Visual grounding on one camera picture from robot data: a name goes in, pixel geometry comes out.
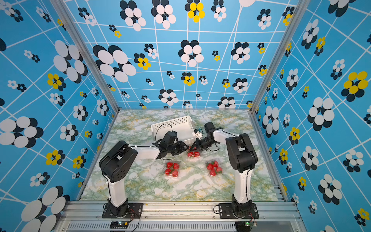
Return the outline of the white perforated plastic basket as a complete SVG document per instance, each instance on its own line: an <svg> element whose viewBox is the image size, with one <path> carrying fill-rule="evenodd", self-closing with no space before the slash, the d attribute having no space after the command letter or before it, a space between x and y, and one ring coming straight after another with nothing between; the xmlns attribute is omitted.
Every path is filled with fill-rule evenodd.
<svg viewBox="0 0 371 232"><path fill-rule="evenodd" d="M186 145L191 146L196 136L193 135L195 124L190 116L183 116L176 119L163 121L151 125L151 132L155 141L163 139L169 131L177 132L177 138Z"/></svg>

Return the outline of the clear plastic clamshell container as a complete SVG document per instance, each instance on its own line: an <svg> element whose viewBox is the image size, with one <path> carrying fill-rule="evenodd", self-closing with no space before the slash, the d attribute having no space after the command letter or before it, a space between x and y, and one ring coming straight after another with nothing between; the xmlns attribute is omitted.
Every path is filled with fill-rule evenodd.
<svg viewBox="0 0 371 232"><path fill-rule="evenodd" d="M164 175L168 177L178 178L180 172L180 164L177 162L167 162L164 169Z"/></svg>

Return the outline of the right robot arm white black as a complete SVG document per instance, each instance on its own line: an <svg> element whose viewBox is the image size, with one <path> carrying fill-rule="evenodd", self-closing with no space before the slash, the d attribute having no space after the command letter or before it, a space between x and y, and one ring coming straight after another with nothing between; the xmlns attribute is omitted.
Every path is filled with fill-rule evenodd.
<svg viewBox="0 0 371 232"><path fill-rule="evenodd" d="M251 177L258 156L246 133L235 135L222 128L211 129L204 139L196 138L190 152L208 150L212 145L226 145L230 165L234 169L235 188L232 195L231 209L235 218L252 220L259 218L256 204L250 193Z"/></svg>

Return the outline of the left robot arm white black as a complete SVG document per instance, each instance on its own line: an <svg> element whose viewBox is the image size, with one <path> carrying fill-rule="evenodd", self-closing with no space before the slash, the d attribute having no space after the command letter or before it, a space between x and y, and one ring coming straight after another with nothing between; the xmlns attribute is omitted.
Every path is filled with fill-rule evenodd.
<svg viewBox="0 0 371 232"><path fill-rule="evenodd" d="M103 218L140 217L137 209L130 209L125 191L125 176L138 160L159 160L168 154L177 156L189 149L183 141L158 140L148 146L130 145L119 141L101 158L99 167L106 179L109 198L103 207Z"/></svg>

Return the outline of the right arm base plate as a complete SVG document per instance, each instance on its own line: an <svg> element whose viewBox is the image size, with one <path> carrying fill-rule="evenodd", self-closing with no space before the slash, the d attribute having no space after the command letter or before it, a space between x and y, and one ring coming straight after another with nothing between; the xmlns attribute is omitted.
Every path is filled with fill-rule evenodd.
<svg viewBox="0 0 371 232"><path fill-rule="evenodd" d="M221 219L259 219L259 213L256 204L245 203L220 203L218 213Z"/></svg>

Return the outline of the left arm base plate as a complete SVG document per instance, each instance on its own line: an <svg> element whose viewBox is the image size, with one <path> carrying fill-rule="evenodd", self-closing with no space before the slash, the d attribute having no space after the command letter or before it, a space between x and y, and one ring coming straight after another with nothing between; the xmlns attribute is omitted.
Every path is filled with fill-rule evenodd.
<svg viewBox="0 0 371 232"><path fill-rule="evenodd" d="M103 206L102 218L141 218L143 203L124 203L120 207L115 207L108 202Z"/></svg>

